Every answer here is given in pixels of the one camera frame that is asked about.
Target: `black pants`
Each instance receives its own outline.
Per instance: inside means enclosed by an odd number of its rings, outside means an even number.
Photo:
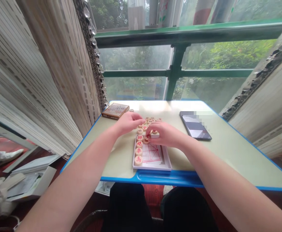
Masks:
[[[164,231],[218,231],[211,210],[195,188],[176,187],[162,201]],[[153,231],[141,184],[115,183],[101,231]]]

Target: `vertical blind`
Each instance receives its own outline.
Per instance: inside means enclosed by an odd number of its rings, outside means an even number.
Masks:
[[[101,113],[75,8],[71,1],[18,4],[0,1],[0,121],[53,153],[71,154]]]

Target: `curtain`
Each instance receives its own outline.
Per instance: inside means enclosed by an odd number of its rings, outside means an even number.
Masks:
[[[76,10],[71,1],[18,4],[0,1],[0,121],[70,155],[104,108]]]
[[[222,117],[270,158],[282,153],[282,35]]]

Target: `floor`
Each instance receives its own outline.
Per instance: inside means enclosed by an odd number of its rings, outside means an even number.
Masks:
[[[24,163],[30,162],[33,159],[48,156],[48,155],[51,154],[44,149],[40,149],[40,151],[36,151],[31,156],[26,158],[19,166],[24,165]],[[53,164],[51,164],[52,167],[57,169],[57,172],[52,181],[54,181],[54,179],[58,177],[59,172],[61,168],[64,166],[65,162],[66,161],[64,159],[59,159],[55,161]],[[161,218],[159,205],[163,197],[164,187],[161,185],[143,185],[143,186],[145,189],[146,201],[148,203],[152,216]],[[236,231],[235,228],[229,223],[226,217],[217,208],[215,203],[208,195],[207,191],[204,188],[199,188],[198,190],[207,200],[218,227],[225,232],[235,232]],[[282,192],[263,191],[263,193],[282,209]],[[20,203],[18,207],[13,211],[12,215],[16,215],[20,218],[20,220],[23,220],[25,215],[29,212],[29,210],[36,203],[36,201],[37,200],[31,200],[31,201]],[[85,205],[84,209],[80,213],[77,220],[75,221],[71,231],[73,231],[76,228],[76,226],[91,212],[94,212],[99,209],[107,209],[108,203],[109,203],[108,196],[94,193],[92,197],[89,199],[88,203]],[[14,227],[15,225],[16,225],[16,221],[13,218],[5,218],[0,220],[0,227],[2,226]],[[90,225],[86,231],[100,231],[101,225],[102,225],[102,220],[96,221],[94,224]]]

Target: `black phone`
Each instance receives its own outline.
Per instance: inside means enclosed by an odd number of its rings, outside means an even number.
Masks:
[[[188,134],[198,140],[211,140],[212,137],[204,125],[198,120],[194,111],[181,111],[180,117],[186,127]]]

